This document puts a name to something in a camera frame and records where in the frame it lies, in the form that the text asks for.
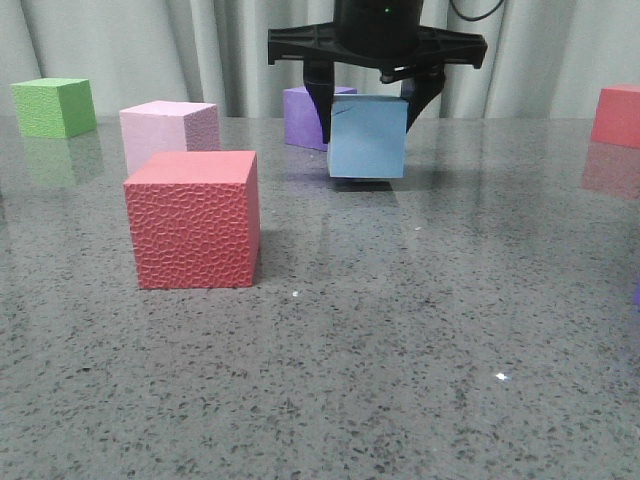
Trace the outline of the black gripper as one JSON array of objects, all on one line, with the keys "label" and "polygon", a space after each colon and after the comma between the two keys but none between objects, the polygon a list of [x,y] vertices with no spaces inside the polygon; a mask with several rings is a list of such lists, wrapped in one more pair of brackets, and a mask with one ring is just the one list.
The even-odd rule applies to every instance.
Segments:
[{"label": "black gripper", "polygon": [[403,80],[406,132],[443,90],[447,65],[479,69],[487,43],[479,34],[422,26],[421,1],[336,1],[333,20],[268,32],[268,63],[301,61],[303,82],[328,144],[337,63],[374,69],[383,83]]}]

